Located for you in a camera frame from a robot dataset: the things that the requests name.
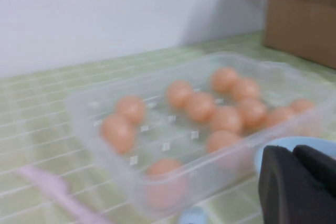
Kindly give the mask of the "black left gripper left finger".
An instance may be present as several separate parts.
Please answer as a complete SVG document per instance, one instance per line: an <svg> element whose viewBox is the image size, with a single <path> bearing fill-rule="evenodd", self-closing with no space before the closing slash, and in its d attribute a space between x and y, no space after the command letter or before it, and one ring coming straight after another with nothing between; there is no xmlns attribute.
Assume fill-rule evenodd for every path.
<svg viewBox="0 0 336 224"><path fill-rule="evenodd" d="M335 191L327 191L281 146L266 146L259 176L264 223L335 223Z"/></svg>

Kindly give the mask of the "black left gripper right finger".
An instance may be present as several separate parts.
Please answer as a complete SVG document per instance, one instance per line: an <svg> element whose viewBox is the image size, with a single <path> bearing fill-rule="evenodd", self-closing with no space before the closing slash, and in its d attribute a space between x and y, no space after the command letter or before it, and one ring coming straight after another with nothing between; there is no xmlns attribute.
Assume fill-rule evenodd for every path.
<svg viewBox="0 0 336 224"><path fill-rule="evenodd" d="M335 191L335 159L308 145L297 145L294 156L327 191Z"/></svg>

